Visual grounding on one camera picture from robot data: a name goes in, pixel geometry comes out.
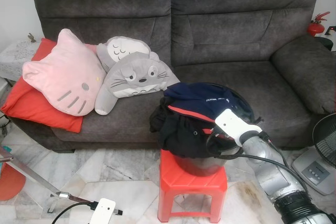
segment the sofa armrest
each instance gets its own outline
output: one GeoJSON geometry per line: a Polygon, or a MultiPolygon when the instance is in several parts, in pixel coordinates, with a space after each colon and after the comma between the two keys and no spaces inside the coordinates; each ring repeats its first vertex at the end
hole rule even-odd
{"type": "Polygon", "coordinates": [[[276,51],[271,62],[310,111],[335,111],[336,57],[321,43],[299,37],[276,51]]]}

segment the white wall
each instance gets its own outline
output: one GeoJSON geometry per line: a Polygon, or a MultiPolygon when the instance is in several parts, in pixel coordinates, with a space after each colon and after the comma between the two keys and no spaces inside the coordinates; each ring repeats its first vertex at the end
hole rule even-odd
{"type": "MultiPolygon", "coordinates": [[[[326,29],[336,25],[336,0],[317,0],[313,18],[327,11],[331,14],[323,22],[326,29]]],[[[15,40],[26,39],[28,33],[43,37],[34,0],[0,0],[0,51],[15,40]]],[[[333,40],[333,50],[336,50],[336,34],[327,38],[333,40]]]]}
{"type": "Polygon", "coordinates": [[[336,33],[329,36],[324,35],[329,26],[336,26],[336,0],[317,0],[313,13],[313,18],[319,13],[325,13],[328,11],[331,13],[327,16],[324,16],[327,21],[322,21],[322,25],[325,27],[325,30],[321,34],[316,34],[316,36],[332,40],[332,42],[334,43],[332,51],[336,51],[336,33]]]}
{"type": "Polygon", "coordinates": [[[0,51],[28,33],[43,37],[34,0],[0,0],[0,51]]]}

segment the pink hello kitty pillow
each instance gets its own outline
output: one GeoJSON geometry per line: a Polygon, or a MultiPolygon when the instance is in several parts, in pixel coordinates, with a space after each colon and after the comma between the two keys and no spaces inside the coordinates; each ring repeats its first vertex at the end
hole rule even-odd
{"type": "Polygon", "coordinates": [[[59,33],[47,57],[23,65],[23,79],[57,110],[74,116],[93,110],[105,76],[97,55],[69,29],[59,33]]]}

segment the sofa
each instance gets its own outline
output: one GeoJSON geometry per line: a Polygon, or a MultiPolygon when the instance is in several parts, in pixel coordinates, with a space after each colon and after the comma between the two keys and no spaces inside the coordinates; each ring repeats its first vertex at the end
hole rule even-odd
{"type": "MultiPolygon", "coordinates": [[[[315,123],[335,109],[335,56],[307,34],[316,0],[35,0],[46,38],[62,28],[83,42],[146,42],[182,82],[212,82],[242,95],[279,147],[312,145],[315,123]]],[[[153,148],[149,117],[162,92],[92,111],[80,133],[12,118],[55,152],[153,148]]]]}

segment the fire extinguisher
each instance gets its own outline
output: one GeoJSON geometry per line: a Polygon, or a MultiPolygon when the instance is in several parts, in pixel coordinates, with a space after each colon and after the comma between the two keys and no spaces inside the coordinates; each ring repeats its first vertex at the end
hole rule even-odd
{"type": "Polygon", "coordinates": [[[321,22],[322,20],[326,20],[324,18],[322,18],[323,16],[329,14],[330,12],[326,12],[326,13],[322,13],[322,14],[318,14],[314,21],[312,21],[309,24],[308,27],[308,32],[310,33],[311,36],[315,36],[316,34],[320,34],[324,31],[324,26],[322,26],[321,22]]]}

